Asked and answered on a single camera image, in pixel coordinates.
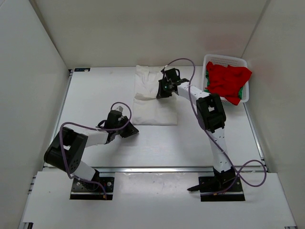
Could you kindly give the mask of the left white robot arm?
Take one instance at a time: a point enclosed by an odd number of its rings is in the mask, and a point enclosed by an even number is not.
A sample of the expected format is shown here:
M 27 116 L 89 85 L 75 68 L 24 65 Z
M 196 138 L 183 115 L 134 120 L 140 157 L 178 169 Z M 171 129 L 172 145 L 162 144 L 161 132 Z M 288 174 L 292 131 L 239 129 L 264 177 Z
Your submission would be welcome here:
M 139 130 L 117 108 L 111 110 L 107 119 L 100 121 L 95 129 L 77 133 L 62 127 L 45 152 L 44 162 L 78 179 L 89 191 L 95 191 L 100 187 L 100 175 L 81 160 L 84 150 L 91 146 L 109 144 L 118 135 L 128 138 L 138 133 Z

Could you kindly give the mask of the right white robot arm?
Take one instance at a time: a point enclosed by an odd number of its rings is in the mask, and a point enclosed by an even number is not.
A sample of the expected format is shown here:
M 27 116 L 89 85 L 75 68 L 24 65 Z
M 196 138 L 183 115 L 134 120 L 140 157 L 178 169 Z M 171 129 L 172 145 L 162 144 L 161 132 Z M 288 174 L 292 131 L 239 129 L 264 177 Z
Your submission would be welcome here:
M 162 69 L 156 98 L 168 98 L 173 94 L 186 98 L 196 106 L 196 118 L 199 126 L 207 133 L 213 154 L 214 186 L 221 191 L 231 185 L 235 171 L 226 153 L 224 127 L 226 115 L 217 94 L 209 94 L 191 85 L 189 80 L 180 78 L 180 71 L 172 68 Z

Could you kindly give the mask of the white t shirt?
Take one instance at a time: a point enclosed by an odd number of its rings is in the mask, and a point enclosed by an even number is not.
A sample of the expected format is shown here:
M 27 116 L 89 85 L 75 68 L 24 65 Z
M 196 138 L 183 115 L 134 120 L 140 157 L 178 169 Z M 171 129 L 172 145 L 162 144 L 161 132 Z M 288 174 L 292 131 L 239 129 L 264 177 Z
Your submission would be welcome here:
M 160 67 L 136 66 L 132 123 L 134 125 L 177 125 L 176 96 L 157 99 Z

